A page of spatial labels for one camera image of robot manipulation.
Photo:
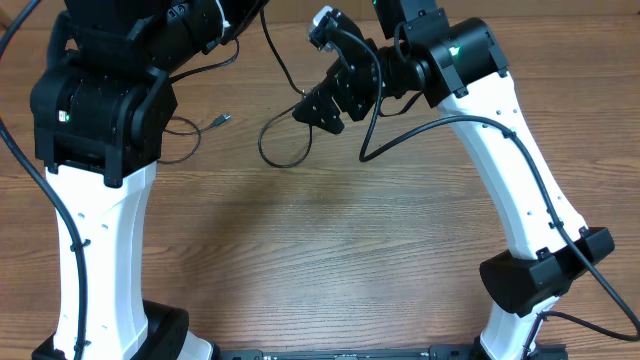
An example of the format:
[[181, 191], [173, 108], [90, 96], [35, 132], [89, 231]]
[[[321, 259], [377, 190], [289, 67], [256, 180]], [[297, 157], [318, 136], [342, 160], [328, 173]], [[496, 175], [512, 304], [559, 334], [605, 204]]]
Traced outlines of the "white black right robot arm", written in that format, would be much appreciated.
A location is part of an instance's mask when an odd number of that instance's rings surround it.
[[605, 228], [590, 228], [565, 198], [521, 112], [507, 59], [479, 18], [457, 24], [432, 1], [374, 5], [386, 47], [362, 35], [340, 10], [314, 17], [310, 42], [337, 61], [295, 108], [300, 122], [338, 134], [341, 115], [376, 122], [381, 103], [410, 91], [438, 110], [463, 143], [506, 235], [504, 252], [480, 266], [493, 304], [472, 359], [564, 359], [562, 345], [539, 345], [542, 323], [580, 276], [614, 249]]

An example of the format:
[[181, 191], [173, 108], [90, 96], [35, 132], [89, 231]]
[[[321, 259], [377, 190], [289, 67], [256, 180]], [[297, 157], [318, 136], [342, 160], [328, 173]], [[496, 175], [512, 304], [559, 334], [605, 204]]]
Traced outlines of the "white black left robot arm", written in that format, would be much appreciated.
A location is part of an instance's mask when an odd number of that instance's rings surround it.
[[188, 313], [142, 296], [143, 232], [181, 66], [235, 40], [260, 1], [68, 0], [34, 86], [57, 204], [61, 307], [36, 359], [216, 359]]

